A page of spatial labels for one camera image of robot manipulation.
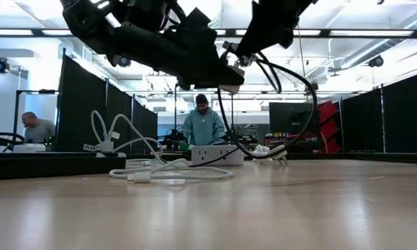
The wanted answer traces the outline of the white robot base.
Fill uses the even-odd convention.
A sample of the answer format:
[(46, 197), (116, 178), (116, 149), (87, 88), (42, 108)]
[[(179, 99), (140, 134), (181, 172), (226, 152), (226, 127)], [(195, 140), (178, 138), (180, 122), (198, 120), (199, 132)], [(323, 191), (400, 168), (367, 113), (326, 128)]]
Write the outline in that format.
[(45, 152), (46, 146), (44, 144), (18, 144), (13, 147), (13, 153), (39, 153)]

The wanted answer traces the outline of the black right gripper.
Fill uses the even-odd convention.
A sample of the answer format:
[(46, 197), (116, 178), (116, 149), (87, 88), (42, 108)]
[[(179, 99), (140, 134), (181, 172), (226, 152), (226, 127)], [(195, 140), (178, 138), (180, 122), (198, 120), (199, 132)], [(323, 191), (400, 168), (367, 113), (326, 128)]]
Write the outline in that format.
[(253, 20), (235, 54), (247, 56), (279, 44), (290, 47), (293, 30), (300, 16), (314, 0), (257, 0), (253, 2)]

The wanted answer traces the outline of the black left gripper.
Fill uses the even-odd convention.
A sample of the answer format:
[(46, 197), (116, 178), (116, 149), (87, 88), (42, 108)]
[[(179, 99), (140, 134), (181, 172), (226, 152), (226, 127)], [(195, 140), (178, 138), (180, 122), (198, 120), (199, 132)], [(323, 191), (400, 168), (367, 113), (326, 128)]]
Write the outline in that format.
[(214, 42), (215, 30), (210, 19), (194, 8), (174, 30), (174, 42), (180, 53), (173, 63), (173, 75), (182, 75), (186, 85), (217, 88), (219, 85), (242, 85), (243, 76), (221, 62)]

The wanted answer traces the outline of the black monitor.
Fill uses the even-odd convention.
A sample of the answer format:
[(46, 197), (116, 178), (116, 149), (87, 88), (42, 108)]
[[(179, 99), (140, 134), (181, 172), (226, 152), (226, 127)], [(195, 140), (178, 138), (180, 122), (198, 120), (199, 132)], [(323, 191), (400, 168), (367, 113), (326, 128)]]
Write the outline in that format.
[(270, 103), (270, 132), (299, 134), (308, 124), (308, 133), (319, 134), (318, 115), (310, 119), (312, 108), (311, 103)]

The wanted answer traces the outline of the person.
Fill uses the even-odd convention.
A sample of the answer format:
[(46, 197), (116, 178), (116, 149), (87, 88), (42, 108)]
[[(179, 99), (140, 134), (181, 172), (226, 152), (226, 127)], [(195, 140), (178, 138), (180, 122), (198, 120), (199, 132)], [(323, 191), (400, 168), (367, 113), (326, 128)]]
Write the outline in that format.
[(186, 116), (182, 132), (192, 146), (206, 146), (222, 141), (225, 126), (218, 113), (209, 107), (204, 94), (196, 96), (196, 107)]
[(33, 112), (23, 113), (22, 123), (26, 143), (43, 143), (54, 136), (55, 124), (50, 120), (38, 118)]

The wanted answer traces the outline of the long black power strip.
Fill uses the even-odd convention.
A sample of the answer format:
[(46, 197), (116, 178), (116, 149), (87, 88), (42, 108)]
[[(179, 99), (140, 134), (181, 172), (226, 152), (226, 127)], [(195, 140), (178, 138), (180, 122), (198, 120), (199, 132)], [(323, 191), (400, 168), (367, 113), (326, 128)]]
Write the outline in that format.
[(125, 166), (124, 153), (0, 153), (0, 180), (107, 174)]

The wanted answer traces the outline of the red shelving rack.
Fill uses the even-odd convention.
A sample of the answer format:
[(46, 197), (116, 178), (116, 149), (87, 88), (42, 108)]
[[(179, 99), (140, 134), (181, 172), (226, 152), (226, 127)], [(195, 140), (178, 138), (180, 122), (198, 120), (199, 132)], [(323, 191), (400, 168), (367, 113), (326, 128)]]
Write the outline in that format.
[(337, 140), (340, 132), (339, 110), (332, 101), (326, 101), (319, 105), (320, 131), (326, 153), (337, 153), (341, 147)]

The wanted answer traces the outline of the white outlet cube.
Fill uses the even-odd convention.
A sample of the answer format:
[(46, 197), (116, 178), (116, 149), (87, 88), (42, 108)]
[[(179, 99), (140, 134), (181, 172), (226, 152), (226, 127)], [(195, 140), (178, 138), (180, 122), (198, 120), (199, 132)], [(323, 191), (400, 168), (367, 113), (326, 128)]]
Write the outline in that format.
[(244, 163), (242, 151), (236, 145), (192, 147), (192, 165), (235, 167)]

